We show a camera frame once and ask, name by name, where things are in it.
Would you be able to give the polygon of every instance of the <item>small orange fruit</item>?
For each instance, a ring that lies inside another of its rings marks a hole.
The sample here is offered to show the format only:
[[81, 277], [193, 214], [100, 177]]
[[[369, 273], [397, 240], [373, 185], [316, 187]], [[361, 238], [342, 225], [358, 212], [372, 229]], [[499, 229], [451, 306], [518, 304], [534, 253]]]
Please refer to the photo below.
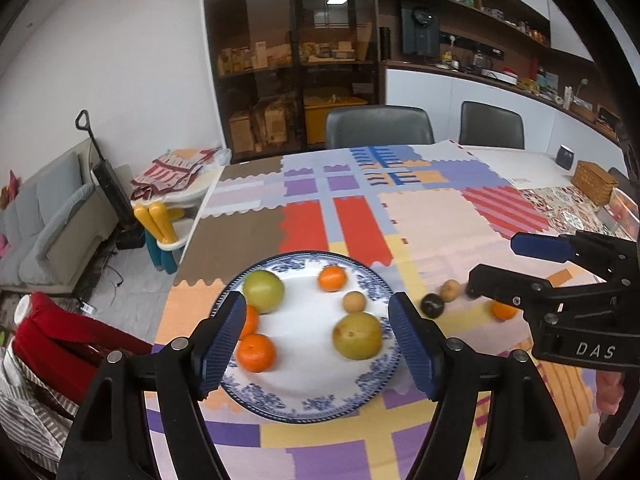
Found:
[[246, 306], [246, 317], [244, 318], [244, 326], [242, 327], [242, 332], [240, 333], [239, 340], [244, 339], [249, 334], [255, 333], [258, 330], [258, 325], [260, 324], [260, 315], [258, 311], [255, 310], [251, 305]]
[[519, 313], [520, 309], [511, 305], [500, 303], [499, 301], [491, 302], [491, 312], [500, 321], [507, 321]]
[[318, 285], [325, 292], [336, 292], [347, 283], [347, 273], [337, 265], [332, 265], [322, 269], [318, 274]]
[[248, 372], [268, 370], [276, 362], [276, 347], [264, 334], [249, 334], [238, 345], [236, 360]]

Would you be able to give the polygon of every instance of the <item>wicker basket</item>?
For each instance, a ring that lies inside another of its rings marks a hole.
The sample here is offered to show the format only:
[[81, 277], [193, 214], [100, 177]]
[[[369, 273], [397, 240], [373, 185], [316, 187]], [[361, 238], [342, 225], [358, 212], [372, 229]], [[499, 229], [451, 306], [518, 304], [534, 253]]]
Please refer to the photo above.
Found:
[[595, 205], [605, 205], [611, 199], [618, 181], [594, 162], [579, 160], [571, 183]]

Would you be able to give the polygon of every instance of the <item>teal stool leg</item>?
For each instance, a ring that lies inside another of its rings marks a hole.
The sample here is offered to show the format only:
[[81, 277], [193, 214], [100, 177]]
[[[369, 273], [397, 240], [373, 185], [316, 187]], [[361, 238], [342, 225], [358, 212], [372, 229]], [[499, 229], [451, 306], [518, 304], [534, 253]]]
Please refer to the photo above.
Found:
[[178, 266], [175, 264], [174, 254], [171, 251], [160, 251], [162, 258], [162, 266], [166, 270], [167, 274], [174, 274], [178, 270]]
[[149, 252], [149, 257], [154, 264], [156, 270], [164, 270], [162, 265], [162, 251], [160, 247], [158, 247], [158, 243], [156, 239], [153, 238], [151, 233], [145, 229], [145, 242], [146, 242], [146, 250]]

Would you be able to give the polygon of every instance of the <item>gray sofa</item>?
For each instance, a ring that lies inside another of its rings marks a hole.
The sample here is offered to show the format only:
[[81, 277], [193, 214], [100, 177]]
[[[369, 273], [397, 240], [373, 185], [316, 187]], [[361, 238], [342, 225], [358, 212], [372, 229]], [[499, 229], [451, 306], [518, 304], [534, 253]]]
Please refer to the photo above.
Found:
[[91, 179], [98, 161], [89, 139], [63, 153], [22, 184], [0, 232], [11, 248], [0, 258], [0, 289], [72, 292], [98, 245], [118, 218]]

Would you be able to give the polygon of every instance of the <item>blue and white plate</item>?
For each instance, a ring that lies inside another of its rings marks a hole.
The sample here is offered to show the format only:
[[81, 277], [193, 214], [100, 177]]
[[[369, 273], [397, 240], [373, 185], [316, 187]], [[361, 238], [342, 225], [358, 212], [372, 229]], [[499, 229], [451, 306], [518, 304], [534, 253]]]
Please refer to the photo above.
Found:
[[[341, 266], [348, 276], [343, 290], [324, 292], [318, 274]], [[291, 424], [323, 422], [357, 410], [385, 386], [396, 370], [400, 349], [388, 320], [391, 289], [373, 270], [340, 254], [300, 251], [268, 258], [236, 276], [220, 294], [212, 314], [230, 290], [242, 291], [249, 272], [274, 272], [285, 285], [284, 299], [260, 316], [258, 333], [271, 338], [278, 359], [271, 370], [254, 374], [232, 358], [222, 387], [241, 406], [265, 418]], [[351, 361], [332, 343], [332, 331], [344, 316], [342, 297], [359, 290], [367, 297], [366, 312], [382, 325], [378, 355]]]

